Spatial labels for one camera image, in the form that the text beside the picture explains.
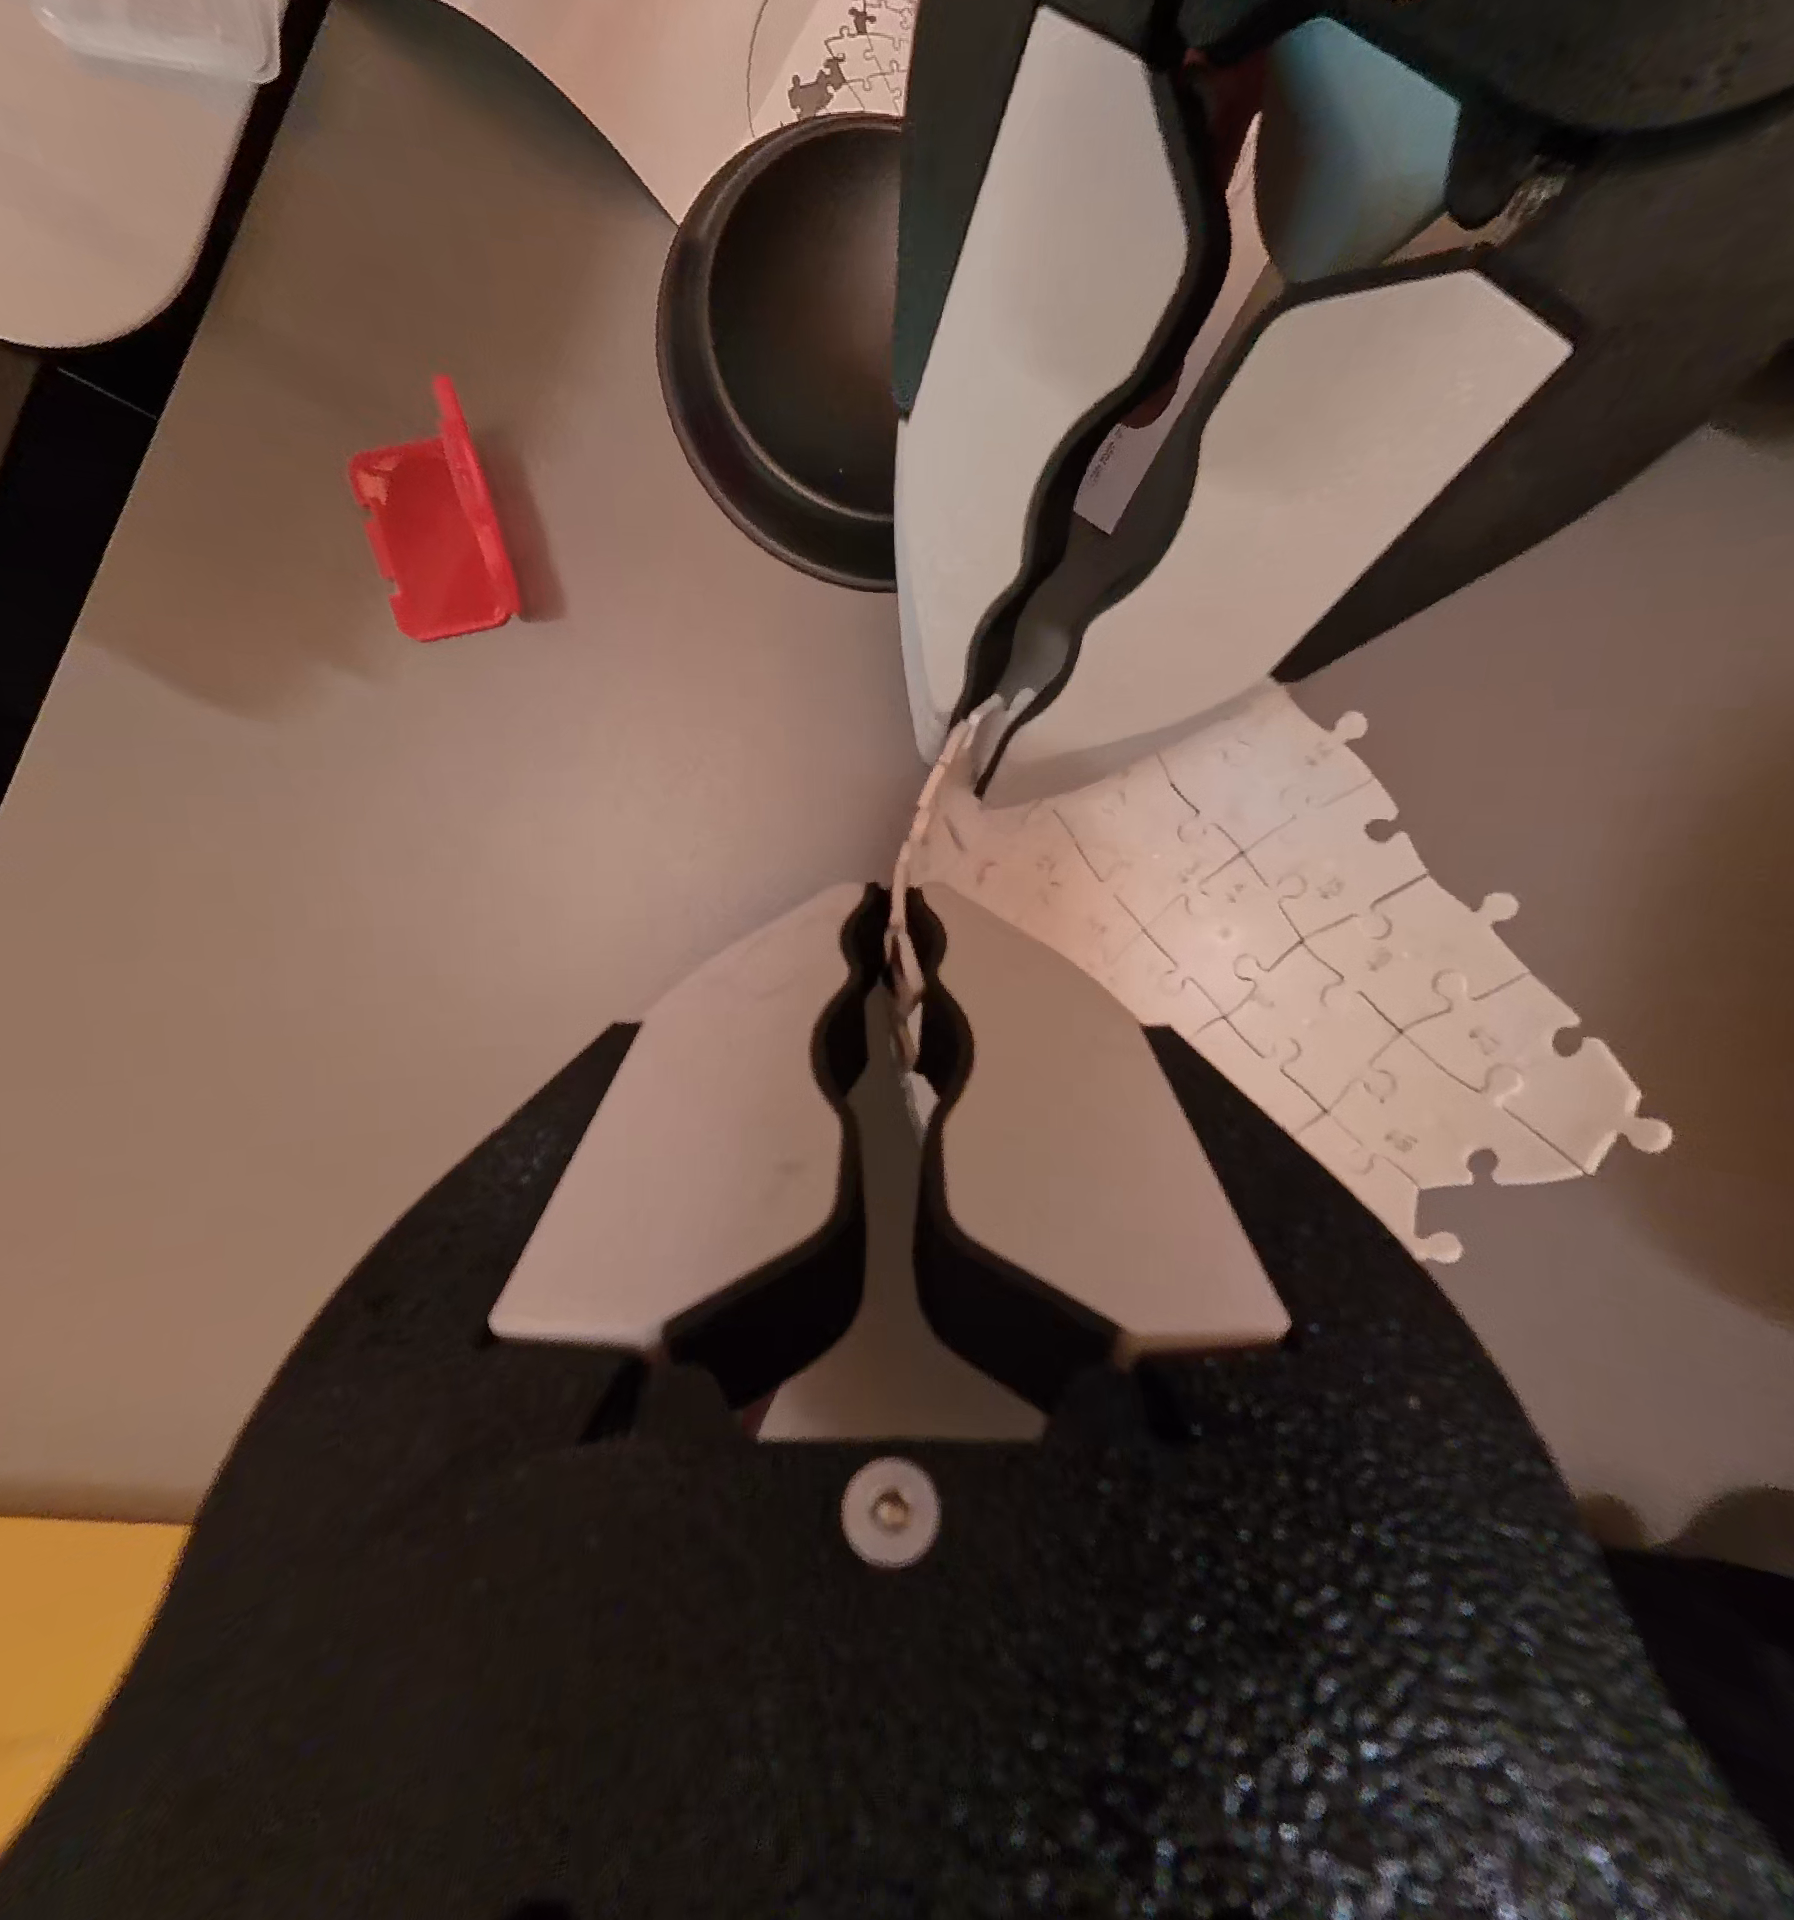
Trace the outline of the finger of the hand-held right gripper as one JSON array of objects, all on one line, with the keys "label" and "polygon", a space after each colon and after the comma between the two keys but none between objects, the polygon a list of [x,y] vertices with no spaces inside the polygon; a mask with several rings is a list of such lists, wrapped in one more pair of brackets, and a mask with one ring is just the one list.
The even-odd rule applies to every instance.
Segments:
[{"label": "finger of the hand-held right gripper", "polygon": [[1103,434],[1227,260],[1172,4],[923,4],[900,137],[893,558],[933,761],[1001,679]]},{"label": "finger of the hand-held right gripper", "polygon": [[1268,49],[1231,265],[1161,421],[1035,588],[977,735],[985,803],[1044,799],[1257,693],[1565,366],[1448,209],[1457,104],[1335,21]]}]

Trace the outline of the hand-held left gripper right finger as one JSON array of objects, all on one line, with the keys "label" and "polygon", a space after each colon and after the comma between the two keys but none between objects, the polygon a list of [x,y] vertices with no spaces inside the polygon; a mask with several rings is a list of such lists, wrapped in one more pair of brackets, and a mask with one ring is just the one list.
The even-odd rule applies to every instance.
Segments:
[{"label": "hand-held left gripper right finger", "polygon": [[1290,1316],[1144,1029],[1059,949],[962,893],[931,985],[968,1065],[935,1111],[949,1226],[1080,1307],[1112,1355],[1265,1348]]}]

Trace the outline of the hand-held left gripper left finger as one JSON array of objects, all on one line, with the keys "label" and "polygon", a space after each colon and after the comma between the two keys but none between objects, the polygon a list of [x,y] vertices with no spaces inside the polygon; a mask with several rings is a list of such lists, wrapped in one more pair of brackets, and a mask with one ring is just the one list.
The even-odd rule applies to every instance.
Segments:
[{"label": "hand-held left gripper left finger", "polygon": [[815,1046],[861,976],[845,936],[871,902],[867,883],[830,885],[647,1009],[490,1309],[495,1336],[656,1353],[830,1222],[844,1118]]}]

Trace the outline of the partly built puzzle ball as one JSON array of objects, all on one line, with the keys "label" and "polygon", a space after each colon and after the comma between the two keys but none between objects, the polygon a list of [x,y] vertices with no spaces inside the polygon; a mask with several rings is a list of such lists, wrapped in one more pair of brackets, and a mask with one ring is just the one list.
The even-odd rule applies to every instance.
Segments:
[{"label": "partly built puzzle ball", "polygon": [[1419,1261],[1458,1260],[1419,1202],[1479,1155],[1533,1187],[1671,1146],[1500,936],[1516,900],[1467,904],[1400,829],[1375,835],[1399,806],[1362,714],[1318,723],[1265,681],[1085,786],[996,804],[977,786],[1012,714],[991,699],[949,729],[897,883],[955,888],[1190,1043]]}]

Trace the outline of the black round ball stand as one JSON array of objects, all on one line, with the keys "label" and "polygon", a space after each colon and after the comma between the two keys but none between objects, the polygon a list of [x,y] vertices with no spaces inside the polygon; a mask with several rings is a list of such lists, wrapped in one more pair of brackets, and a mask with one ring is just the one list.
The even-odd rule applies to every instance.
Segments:
[{"label": "black round ball stand", "polygon": [[654,305],[670,433],[739,532],[840,588],[896,588],[900,127],[772,128],[702,188]]}]

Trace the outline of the puzzle instruction leaflet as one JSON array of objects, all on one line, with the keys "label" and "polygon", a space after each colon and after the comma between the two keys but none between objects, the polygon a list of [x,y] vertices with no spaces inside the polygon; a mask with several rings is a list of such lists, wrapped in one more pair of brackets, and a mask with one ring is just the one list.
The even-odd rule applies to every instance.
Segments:
[{"label": "puzzle instruction leaflet", "polygon": [[[826,115],[901,117],[920,4],[912,2],[456,2],[553,84],[638,174],[670,220],[755,137]],[[1265,266],[1254,215],[1263,68],[1240,82],[1193,70],[1239,243],[1229,282],[1182,372],[1114,427],[1077,493],[1112,535],[1189,385],[1209,364]]]}]

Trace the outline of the red plastic case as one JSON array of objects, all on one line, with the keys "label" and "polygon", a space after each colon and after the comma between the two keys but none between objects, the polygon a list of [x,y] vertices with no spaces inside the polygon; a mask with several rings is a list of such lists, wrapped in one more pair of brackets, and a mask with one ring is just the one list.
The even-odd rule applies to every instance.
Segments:
[{"label": "red plastic case", "polygon": [[501,516],[451,377],[436,374],[429,392],[429,436],[358,451],[344,465],[394,628],[417,642],[492,631],[521,613]]}]

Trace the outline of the person's black clothing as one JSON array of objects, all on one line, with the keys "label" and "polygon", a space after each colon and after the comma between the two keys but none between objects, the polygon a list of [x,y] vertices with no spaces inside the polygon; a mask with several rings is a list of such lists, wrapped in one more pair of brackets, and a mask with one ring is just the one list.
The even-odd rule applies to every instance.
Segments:
[{"label": "person's black clothing", "polygon": [[1663,1544],[1612,1496],[1579,1516],[1677,1712],[1794,1868],[1794,1491],[1706,1500]]}]

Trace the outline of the yellow plastic bin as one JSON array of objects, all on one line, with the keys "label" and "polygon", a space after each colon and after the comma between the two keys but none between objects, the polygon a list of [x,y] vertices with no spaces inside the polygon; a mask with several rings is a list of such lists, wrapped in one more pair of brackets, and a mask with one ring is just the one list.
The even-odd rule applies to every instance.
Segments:
[{"label": "yellow plastic bin", "polygon": [[0,1853],[141,1645],[183,1524],[0,1516]]}]

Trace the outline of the clear plastic packaging tray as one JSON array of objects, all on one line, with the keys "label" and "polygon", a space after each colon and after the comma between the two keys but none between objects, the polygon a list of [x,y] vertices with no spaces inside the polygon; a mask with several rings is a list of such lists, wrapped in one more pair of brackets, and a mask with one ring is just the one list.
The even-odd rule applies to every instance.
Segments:
[{"label": "clear plastic packaging tray", "polygon": [[0,344],[103,345],[164,312],[261,86],[81,59],[0,2]]}]

